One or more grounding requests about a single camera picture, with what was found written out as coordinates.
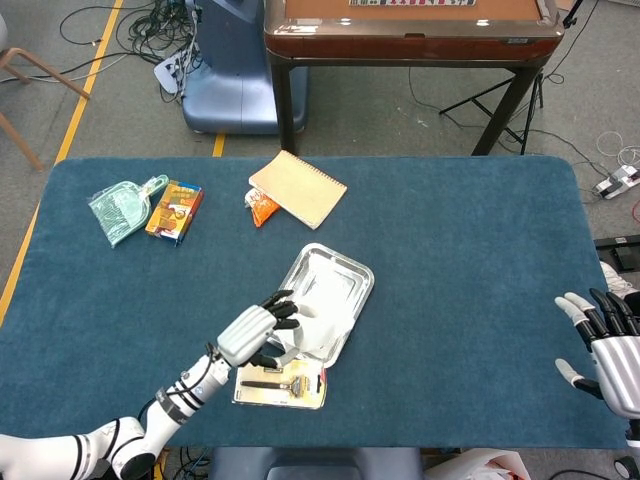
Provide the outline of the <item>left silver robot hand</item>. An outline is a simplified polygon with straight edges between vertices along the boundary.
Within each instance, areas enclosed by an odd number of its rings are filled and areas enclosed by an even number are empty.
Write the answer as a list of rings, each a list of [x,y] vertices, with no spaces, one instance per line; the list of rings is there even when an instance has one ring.
[[[247,363],[270,369],[282,368],[298,354],[292,348],[279,357],[270,357],[261,352],[263,345],[276,330],[294,330],[300,327],[293,315],[297,305],[288,300],[292,290],[278,290],[260,305],[252,305],[243,311],[218,337],[217,349],[231,367],[242,367]]]

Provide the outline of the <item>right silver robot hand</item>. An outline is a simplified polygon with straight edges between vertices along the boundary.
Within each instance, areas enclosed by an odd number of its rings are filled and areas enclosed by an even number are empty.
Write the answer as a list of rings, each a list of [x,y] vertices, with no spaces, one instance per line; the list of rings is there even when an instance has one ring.
[[[554,299],[570,319],[594,364],[594,380],[578,373],[566,360],[555,367],[575,389],[604,401],[616,415],[639,418],[639,318],[622,298],[590,289],[587,300],[573,292]]]

